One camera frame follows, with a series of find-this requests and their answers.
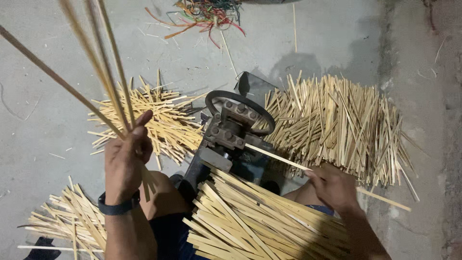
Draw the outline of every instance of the wood scrap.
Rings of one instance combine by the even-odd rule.
[[[210,165],[200,185],[188,242],[209,259],[344,259],[349,243],[341,220]]]
[[[147,110],[153,111],[152,119],[145,126],[148,129],[148,137],[152,141],[159,170],[161,170],[158,159],[160,154],[166,155],[180,165],[186,155],[194,154],[202,141],[202,126],[193,121],[195,117],[188,116],[191,103],[199,98],[204,98],[208,93],[195,97],[181,96],[179,92],[164,90],[163,86],[159,86],[159,81],[157,87],[150,88],[141,76],[139,78],[142,86],[139,89],[129,90],[129,99],[126,99],[122,90],[118,90],[120,102],[123,107],[127,107],[127,100],[130,100],[132,112],[136,118]],[[123,128],[111,100],[93,101],[100,104],[100,112],[115,127]],[[105,125],[105,122],[100,118],[89,120]],[[115,132],[111,130],[104,130],[99,133],[88,131],[88,133],[101,136],[93,142],[94,148],[100,148],[111,138],[117,137]]]
[[[291,75],[287,82],[288,90],[275,89],[265,107],[276,121],[265,141],[274,145],[277,155],[304,167],[331,162],[361,185],[400,184],[401,177],[408,176],[402,165],[414,172],[401,141],[407,137],[402,117],[377,87],[330,75],[302,80],[301,71],[295,82]],[[256,125],[266,127],[263,122]],[[289,178],[304,175],[296,167],[280,167]],[[409,186],[417,199],[410,180]]]
[[[94,253],[104,252],[106,248],[104,215],[82,192],[80,185],[72,182],[71,176],[69,183],[71,188],[66,186],[61,196],[50,195],[50,202],[41,206],[46,213],[32,212],[29,224],[19,227],[24,227],[34,234],[72,242],[72,248],[62,250],[74,251],[74,258],[77,254],[84,253],[98,259]]]

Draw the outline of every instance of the hex bolt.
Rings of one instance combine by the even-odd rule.
[[[226,132],[226,133],[225,133],[225,138],[228,139],[228,140],[231,139],[231,138],[232,138],[232,133],[229,132],[229,131]]]
[[[244,113],[245,111],[245,105],[240,103],[238,106],[237,106],[237,112],[238,113]]]
[[[212,128],[212,134],[213,135],[217,135],[219,132],[220,132],[220,130],[218,129],[218,127]]]

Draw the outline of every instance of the bolt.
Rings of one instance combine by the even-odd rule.
[[[244,113],[245,111],[245,105],[240,103],[238,106],[237,106],[237,112],[238,113]]]
[[[225,138],[226,138],[226,139],[231,139],[231,138],[232,138],[232,133],[229,132],[229,131],[226,132],[226,133],[225,133]]]

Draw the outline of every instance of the gray floor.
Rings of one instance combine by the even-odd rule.
[[[77,2],[82,23],[88,29],[83,6]],[[165,12],[177,10],[173,3],[108,1],[126,75],[137,78],[140,74],[155,82],[156,69],[160,68],[163,83],[173,82],[170,89],[188,95],[232,90],[236,75],[226,50],[222,53],[205,33],[198,33],[199,29],[176,36],[178,46],[172,39],[166,44],[144,35],[164,36],[178,31],[146,24],[156,21],[145,12],[145,6],[167,20]],[[224,31],[237,73],[250,71],[276,86],[280,86],[279,77],[298,74],[299,70],[305,77],[341,73],[364,85],[380,85],[401,109],[405,131],[430,158],[407,143],[419,173],[418,179],[410,178],[421,201],[414,202],[406,185],[387,191],[377,189],[411,206],[413,212],[369,199],[371,224],[394,259],[439,259],[454,254],[451,243],[457,245],[460,238],[454,219],[460,212],[449,208],[459,205],[456,198],[462,186],[457,184],[461,102],[460,83],[455,77],[460,68],[457,54],[462,22],[456,15],[460,3],[436,3],[438,35],[431,32],[428,10],[417,0],[304,0],[295,5],[297,53],[292,3],[243,5],[242,28],[247,36],[236,28]],[[102,88],[56,1],[0,0],[0,24],[84,96],[103,98]],[[222,43],[219,32],[212,36]],[[23,259],[28,250],[16,246],[34,243],[37,237],[15,227],[25,224],[30,212],[38,209],[49,194],[59,194],[68,175],[96,198],[104,189],[103,156],[89,155],[95,140],[86,133],[95,129],[86,121],[89,111],[4,39],[0,39],[0,82],[0,259]],[[162,158],[162,164],[168,175],[183,173],[188,167],[187,163],[178,167],[166,158]],[[157,166],[150,162],[148,168]],[[283,190],[292,190],[304,181],[287,181]],[[59,257],[71,258],[69,253]]]

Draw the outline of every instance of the watch strap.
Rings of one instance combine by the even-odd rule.
[[[109,216],[122,215],[136,208],[140,204],[140,190],[137,190],[131,199],[122,202],[119,205],[106,205],[106,192],[103,192],[98,198],[98,208],[101,213]]]

